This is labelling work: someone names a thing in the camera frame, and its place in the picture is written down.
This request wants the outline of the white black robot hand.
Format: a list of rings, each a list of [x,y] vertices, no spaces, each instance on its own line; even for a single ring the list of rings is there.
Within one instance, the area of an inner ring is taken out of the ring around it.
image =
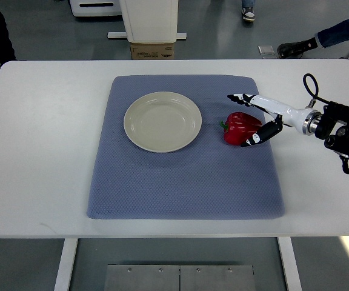
[[[256,107],[274,118],[252,134],[241,147],[262,144],[281,132],[283,126],[294,127],[299,133],[310,136],[316,131],[321,118],[321,113],[313,108],[295,109],[261,95],[233,94],[227,97],[240,105]]]

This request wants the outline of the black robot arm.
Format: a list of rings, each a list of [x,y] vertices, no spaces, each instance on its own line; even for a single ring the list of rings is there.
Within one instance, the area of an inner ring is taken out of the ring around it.
[[[334,151],[342,161],[342,170],[349,175],[349,106],[319,97],[316,78],[307,73],[303,76],[304,87],[311,96],[308,108],[316,101],[324,103],[323,112],[313,111],[305,119],[303,132],[314,134],[323,140],[325,148]]]

